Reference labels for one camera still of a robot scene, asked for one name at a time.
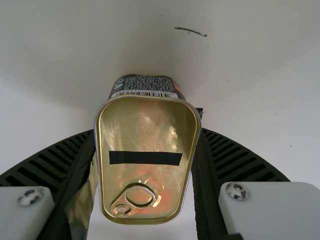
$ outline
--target barcode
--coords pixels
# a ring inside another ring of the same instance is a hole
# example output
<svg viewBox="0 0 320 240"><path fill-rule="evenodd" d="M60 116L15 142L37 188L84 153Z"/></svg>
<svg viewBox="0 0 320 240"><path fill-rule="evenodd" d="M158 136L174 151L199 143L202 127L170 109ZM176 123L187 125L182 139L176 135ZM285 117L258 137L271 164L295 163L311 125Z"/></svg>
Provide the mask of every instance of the barcode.
<svg viewBox="0 0 320 240"><path fill-rule="evenodd" d="M111 98L122 95L141 95L150 97L162 97L162 98L178 98L178 95L174 92L168 91L152 91L152 90L122 90L111 95Z"/></svg>

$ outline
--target metal can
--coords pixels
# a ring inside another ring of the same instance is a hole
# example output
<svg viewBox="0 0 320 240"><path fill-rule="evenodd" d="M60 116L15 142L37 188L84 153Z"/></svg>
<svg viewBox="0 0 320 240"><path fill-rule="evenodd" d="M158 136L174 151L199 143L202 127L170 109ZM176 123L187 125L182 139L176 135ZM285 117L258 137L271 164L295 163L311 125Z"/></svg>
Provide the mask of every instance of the metal can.
<svg viewBox="0 0 320 240"><path fill-rule="evenodd" d="M175 218L200 131L197 110L170 77L119 78L95 122L102 214L131 225Z"/></svg>

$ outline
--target white background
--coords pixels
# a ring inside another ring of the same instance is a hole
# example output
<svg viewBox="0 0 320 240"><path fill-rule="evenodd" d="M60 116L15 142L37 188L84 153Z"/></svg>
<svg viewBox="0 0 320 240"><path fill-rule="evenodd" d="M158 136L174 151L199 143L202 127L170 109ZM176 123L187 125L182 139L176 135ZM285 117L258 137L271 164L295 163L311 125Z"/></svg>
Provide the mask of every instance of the white background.
<svg viewBox="0 0 320 240"><path fill-rule="evenodd" d="M319 188L319 12L318 0L2 0L0 173L92 129L113 82L138 73L174 78L205 128ZM88 233L196 236L191 182L169 223L113 224L95 204Z"/></svg>

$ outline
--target black tape strip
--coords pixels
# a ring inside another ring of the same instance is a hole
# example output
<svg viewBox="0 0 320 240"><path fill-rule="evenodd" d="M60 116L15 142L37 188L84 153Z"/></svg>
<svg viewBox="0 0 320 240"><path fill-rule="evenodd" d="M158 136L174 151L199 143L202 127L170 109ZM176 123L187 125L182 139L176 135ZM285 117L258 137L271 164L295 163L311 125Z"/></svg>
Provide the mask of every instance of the black tape strip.
<svg viewBox="0 0 320 240"><path fill-rule="evenodd" d="M110 164L159 164L179 166L182 153L149 151L109 151Z"/></svg>

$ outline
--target screw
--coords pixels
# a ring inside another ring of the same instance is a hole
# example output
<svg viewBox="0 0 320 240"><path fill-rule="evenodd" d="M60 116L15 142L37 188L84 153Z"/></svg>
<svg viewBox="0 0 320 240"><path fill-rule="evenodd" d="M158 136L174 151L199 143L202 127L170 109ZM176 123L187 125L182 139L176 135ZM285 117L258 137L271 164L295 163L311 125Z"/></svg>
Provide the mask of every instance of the screw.
<svg viewBox="0 0 320 240"><path fill-rule="evenodd" d="M239 182L230 182L225 187L226 193L233 199L246 200L249 198L249 190Z"/></svg>
<svg viewBox="0 0 320 240"><path fill-rule="evenodd" d="M41 187L33 187L25 191L23 195L18 198L17 202L20 206L27 207L38 202L43 196L44 191Z"/></svg>

